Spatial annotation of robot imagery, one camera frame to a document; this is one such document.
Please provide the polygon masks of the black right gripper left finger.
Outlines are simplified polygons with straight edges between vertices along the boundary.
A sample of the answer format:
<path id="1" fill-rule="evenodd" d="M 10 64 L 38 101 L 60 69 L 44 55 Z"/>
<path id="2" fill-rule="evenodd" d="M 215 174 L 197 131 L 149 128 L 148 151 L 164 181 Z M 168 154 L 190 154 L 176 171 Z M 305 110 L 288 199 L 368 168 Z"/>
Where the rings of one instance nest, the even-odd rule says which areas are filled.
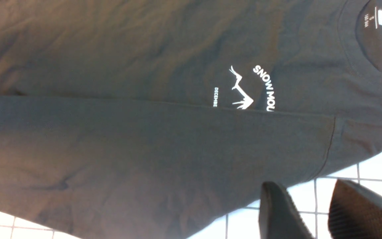
<path id="1" fill-rule="evenodd" d="M 287 189 L 272 181 L 261 186 L 259 231 L 261 239 L 313 238 Z"/>

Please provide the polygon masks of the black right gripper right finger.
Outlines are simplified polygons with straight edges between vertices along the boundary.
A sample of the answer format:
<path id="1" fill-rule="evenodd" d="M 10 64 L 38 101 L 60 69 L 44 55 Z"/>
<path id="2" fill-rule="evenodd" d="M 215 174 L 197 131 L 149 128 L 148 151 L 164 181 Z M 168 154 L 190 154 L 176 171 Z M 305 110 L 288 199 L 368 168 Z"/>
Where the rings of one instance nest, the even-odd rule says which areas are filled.
<path id="1" fill-rule="evenodd" d="M 328 229 L 333 239 L 382 239 L 382 196 L 349 180 L 337 180 Z"/>

